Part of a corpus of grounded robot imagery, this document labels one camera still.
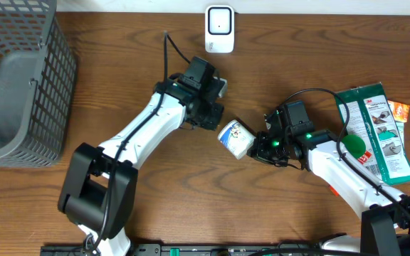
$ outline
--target wire mesh basket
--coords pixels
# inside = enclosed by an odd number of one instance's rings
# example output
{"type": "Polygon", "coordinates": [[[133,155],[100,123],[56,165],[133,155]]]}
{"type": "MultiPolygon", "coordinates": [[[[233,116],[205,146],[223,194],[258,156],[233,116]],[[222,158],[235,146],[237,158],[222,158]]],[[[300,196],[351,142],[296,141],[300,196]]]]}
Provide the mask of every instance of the wire mesh basket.
{"type": "Polygon", "coordinates": [[[59,159],[76,62],[55,0],[0,0],[0,166],[59,159]]]}

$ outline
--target paper cup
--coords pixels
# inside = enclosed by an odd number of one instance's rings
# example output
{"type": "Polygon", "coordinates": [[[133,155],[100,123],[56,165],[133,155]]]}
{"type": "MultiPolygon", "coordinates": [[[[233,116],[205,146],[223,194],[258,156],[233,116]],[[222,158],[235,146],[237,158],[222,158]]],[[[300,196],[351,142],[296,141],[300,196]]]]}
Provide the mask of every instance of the paper cup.
{"type": "Polygon", "coordinates": [[[237,158],[241,159],[253,146],[254,135],[236,120],[229,122],[219,133],[218,140],[237,158]]]}

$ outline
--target cable clip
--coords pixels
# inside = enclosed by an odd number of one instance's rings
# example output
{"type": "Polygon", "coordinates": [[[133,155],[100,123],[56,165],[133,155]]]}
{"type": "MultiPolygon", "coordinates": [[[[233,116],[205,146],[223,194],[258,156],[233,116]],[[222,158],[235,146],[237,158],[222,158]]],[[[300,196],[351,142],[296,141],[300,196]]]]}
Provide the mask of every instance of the cable clip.
{"type": "Polygon", "coordinates": [[[341,157],[342,157],[342,156],[346,157],[346,152],[344,152],[344,153],[342,153],[342,155],[340,155],[338,161],[341,161],[341,157]]]}
{"type": "Polygon", "coordinates": [[[90,247],[92,247],[91,240],[93,239],[93,234],[89,233],[86,235],[86,238],[83,241],[83,247],[82,247],[82,254],[85,254],[86,256],[100,256],[100,251],[96,248],[96,250],[92,250],[90,247]]]}
{"type": "Polygon", "coordinates": [[[382,190],[382,185],[377,186],[375,189],[376,189],[376,196],[378,196],[378,195],[379,195],[379,191],[382,190]]]}

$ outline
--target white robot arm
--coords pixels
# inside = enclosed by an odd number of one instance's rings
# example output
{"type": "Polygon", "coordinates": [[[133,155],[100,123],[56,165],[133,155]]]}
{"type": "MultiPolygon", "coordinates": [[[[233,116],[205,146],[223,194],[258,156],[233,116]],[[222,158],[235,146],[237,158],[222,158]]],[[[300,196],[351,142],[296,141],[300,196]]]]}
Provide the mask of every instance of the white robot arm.
{"type": "Polygon", "coordinates": [[[215,101],[224,96],[227,82],[213,77],[214,71],[205,60],[194,57],[184,74],[157,83],[145,109],[116,136],[97,148],[82,144],[75,150],[58,209],[87,234],[85,247],[93,245],[88,254],[126,255],[130,241],[124,224],[132,211],[138,170],[163,138],[184,122],[216,129],[224,107],[215,101]],[[115,159],[121,146],[124,149],[115,159]],[[112,171],[112,187],[110,182],[106,188],[91,179],[110,178],[112,171]],[[112,191],[110,198],[107,190],[112,191]]]}
{"type": "Polygon", "coordinates": [[[248,155],[277,167],[298,160],[302,169],[330,184],[362,220],[361,240],[339,236],[322,242],[322,249],[400,255],[400,250],[410,248],[404,241],[397,246],[395,231],[409,228],[410,234],[410,196],[363,167],[332,132],[315,131],[302,101],[283,103],[266,116],[266,123],[268,132],[257,133],[248,155]]]}
{"type": "MultiPolygon", "coordinates": [[[[112,139],[99,145],[103,148],[103,153],[107,156],[114,156],[117,153],[121,142],[130,132],[134,130],[150,113],[156,108],[161,95],[154,93],[145,109],[135,117],[121,132],[112,139]]],[[[164,95],[161,107],[157,114],[139,130],[127,143],[118,161],[130,161],[132,167],[140,169],[147,157],[153,152],[157,145],[172,131],[182,125],[186,115],[186,107],[180,104],[179,100],[170,95],[164,95]]],[[[91,234],[96,241],[98,233],[85,225],[78,227],[86,234],[91,234]]],[[[102,256],[124,256],[130,248],[130,240],[126,236],[125,229],[122,228],[114,238],[102,240],[98,245],[98,252],[102,256]]]]}

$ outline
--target wood grain surface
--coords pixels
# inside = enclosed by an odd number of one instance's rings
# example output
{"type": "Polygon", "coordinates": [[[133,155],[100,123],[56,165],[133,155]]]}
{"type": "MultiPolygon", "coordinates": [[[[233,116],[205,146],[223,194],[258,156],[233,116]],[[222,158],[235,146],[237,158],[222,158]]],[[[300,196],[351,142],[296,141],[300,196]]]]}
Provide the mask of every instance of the wood grain surface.
{"type": "MultiPolygon", "coordinates": [[[[80,58],[69,133],[59,164],[0,169],[0,255],[38,255],[45,244],[79,243],[84,235],[56,204],[68,162],[82,142],[97,146],[124,128],[162,79],[163,31],[186,56],[200,56],[228,80],[219,130],[239,118],[255,131],[290,93],[334,91],[382,81],[389,99],[410,104],[410,16],[241,15],[230,54],[204,50],[201,14],[57,15],[80,58]]],[[[169,72],[186,63],[169,48],[169,72]]],[[[301,97],[317,128],[338,132],[335,101],[301,97]]],[[[352,209],[320,178],[291,168],[240,161],[218,132],[177,130],[140,170],[130,238],[166,243],[277,243],[338,232],[359,235],[352,209]]],[[[410,160],[410,113],[406,123],[410,160]]],[[[397,186],[410,194],[410,183],[397,186]]]]}

